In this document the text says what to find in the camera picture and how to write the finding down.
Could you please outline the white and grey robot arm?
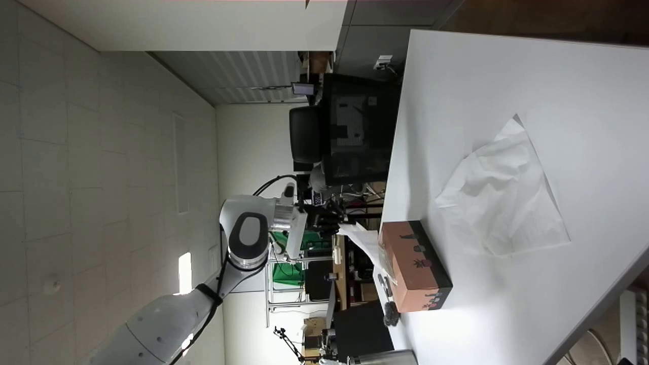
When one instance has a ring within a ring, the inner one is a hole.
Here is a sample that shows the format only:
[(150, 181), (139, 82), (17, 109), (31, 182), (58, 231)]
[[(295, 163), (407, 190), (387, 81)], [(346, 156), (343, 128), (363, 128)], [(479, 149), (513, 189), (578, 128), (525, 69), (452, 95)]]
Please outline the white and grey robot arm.
[(298, 250), (309, 229), (335, 234), (343, 217), (290, 197), (238, 195), (221, 205), (217, 222), (225, 241), (221, 267), (187, 294), (165, 294), (142, 305), (83, 365), (176, 365), (225, 295), (266, 267), (275, 229), (286, 226), (286, 250)]

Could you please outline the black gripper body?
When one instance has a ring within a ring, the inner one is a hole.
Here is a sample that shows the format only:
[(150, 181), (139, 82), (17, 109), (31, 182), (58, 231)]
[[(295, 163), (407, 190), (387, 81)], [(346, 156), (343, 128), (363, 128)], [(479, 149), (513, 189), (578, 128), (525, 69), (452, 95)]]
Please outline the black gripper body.
[(307, 229), (316, 231), (321, 236), (336, 234), (348, 219), (346, 211), (333, 203), (301, 203), (298, 211), (307, 214)]

